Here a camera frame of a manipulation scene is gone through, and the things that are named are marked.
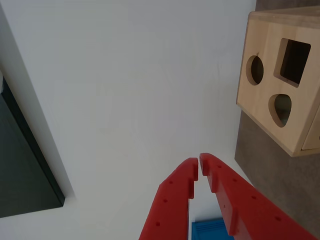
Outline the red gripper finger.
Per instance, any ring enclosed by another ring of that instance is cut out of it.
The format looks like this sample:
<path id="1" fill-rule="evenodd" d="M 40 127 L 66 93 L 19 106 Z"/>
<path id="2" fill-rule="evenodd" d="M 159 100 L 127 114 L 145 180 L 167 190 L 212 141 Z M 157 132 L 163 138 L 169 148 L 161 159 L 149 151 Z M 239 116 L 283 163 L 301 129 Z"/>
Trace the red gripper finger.
<path id="1" fill-rule="evenodd" d="M 158 187 L 140 240 L 187 240 L 189 200 L 199 179 L 198 159 L 184 160 Z"/>
<path id="2" fill-rule="evenodd" d="M 210 153 L 200 154 L 199 161 L 216 195 L 227 233 L 234 239 L 315 239 L 223 161 Z"/>

